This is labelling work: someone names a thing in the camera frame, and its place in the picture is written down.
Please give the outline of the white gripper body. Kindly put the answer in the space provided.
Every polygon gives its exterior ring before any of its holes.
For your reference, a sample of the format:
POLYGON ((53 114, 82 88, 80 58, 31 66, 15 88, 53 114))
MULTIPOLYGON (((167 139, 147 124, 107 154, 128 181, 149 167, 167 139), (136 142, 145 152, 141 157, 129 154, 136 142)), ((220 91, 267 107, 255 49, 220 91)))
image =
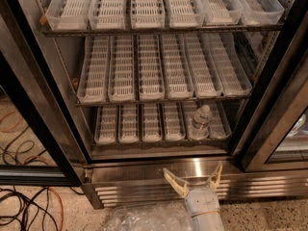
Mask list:
POLYGON ((184 199, 191 218, 219 215, 220 207, 215 187, 186 187, 184 199))

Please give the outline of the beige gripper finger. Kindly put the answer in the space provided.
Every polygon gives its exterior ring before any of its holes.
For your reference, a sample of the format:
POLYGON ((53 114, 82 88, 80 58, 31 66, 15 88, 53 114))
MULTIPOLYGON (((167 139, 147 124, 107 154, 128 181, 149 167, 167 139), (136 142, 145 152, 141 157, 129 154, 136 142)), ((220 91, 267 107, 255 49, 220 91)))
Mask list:
POLYGON ((221 173, 222 173, 222 164, 218 164, 214 172, 207 179, 206 185, 213 191, 215 191, 220 184, 221 173))
POLYGON ((188 182, 180 177, 175 176, 167 168, 163 168, 163 174, 169 184, 174 188, 174 190, 182 197, 186 198, 189 194, 188 182))

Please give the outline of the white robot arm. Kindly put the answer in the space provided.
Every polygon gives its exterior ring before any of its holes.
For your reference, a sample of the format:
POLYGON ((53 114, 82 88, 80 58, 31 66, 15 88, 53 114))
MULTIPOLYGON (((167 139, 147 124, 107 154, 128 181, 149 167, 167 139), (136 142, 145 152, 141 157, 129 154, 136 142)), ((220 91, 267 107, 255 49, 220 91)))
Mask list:
POLYGON ((166 180, 184 199, 192 220, 193 231, 225 231, 217 194, 222 169, 222 164, 218 163, 205 183, 199 186, 192 186, 187 180, 177 177, 167 168, 163 169, 166 180))

